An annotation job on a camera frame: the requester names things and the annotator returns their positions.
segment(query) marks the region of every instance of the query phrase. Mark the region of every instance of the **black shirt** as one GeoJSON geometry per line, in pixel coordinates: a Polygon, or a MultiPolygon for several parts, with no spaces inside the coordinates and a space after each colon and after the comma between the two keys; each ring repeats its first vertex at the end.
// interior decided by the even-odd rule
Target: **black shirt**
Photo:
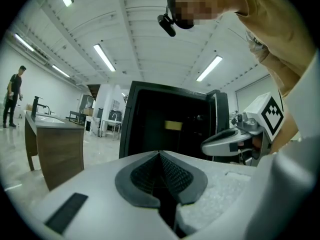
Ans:
{"type": "Polygon", "coordinates": [[[22,84],[22,79],[18,74],[14,74],[10,79],[11,91],[13,92],[13,96],[18,96],[20,86],[22,84]]]}

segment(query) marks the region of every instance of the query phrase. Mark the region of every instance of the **black headset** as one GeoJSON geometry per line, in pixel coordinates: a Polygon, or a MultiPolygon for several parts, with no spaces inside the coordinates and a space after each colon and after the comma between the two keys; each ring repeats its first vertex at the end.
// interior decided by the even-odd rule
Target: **black headset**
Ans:
{"type": "Polygon", "coordinates": [[[170,37],[174,37],[176,35],[176,31],[173,27],[176,24],[179,28],[188,30],[191,29],[194,24],[188,22],[184,19],[177,19],[175,14],[173,13],[173,9],[175,8],[176,0],[167,0],[167,6],[165,9],[165,14],[159,15],[157,17],[159,25],[169,34],[170,37]],[[172,14],[172,19],[169,17],[169,9],[172,14]]]}

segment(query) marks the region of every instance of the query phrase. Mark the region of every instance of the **ceiling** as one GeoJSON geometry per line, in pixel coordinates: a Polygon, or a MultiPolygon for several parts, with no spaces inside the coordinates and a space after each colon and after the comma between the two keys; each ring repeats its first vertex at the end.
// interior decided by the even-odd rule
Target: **ceiling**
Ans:
{"type": "Polygon", "coordinates": [[[175,26],[170,37],[158,24],[166,0],[29,0],[10,30],[18,33],[78,86],[144,81],[198,92],[235,91],[267,75],[250,53],[245,27],[234,13],[192,30],[175,26]],[[94,50],[100,44],[116,71],[94,50]],[[197,77],[219,55],[222,62],[197,77]]]}

